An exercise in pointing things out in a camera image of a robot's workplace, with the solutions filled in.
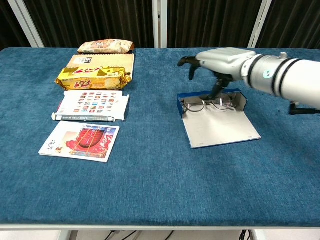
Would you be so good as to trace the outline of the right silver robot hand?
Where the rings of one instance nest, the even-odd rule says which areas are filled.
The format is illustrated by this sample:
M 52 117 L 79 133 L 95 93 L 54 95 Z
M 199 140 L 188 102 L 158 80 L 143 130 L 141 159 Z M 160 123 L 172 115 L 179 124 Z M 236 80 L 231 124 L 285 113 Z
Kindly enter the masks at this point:
M 195 56 L 184 56 L 177 65 L 181 67 L 184 64 L 190 64 L 189 80 L 194 78 L 195 71 L 200 67 L 213 72 L 217 81 L 211 93 L 200 96 L 202 100 L 209 101 L 216 99 L 231 82 L 241 80 L 243 64 L 255 55 L 256 52 L 252 50 L 223 47 L 202 51 Z

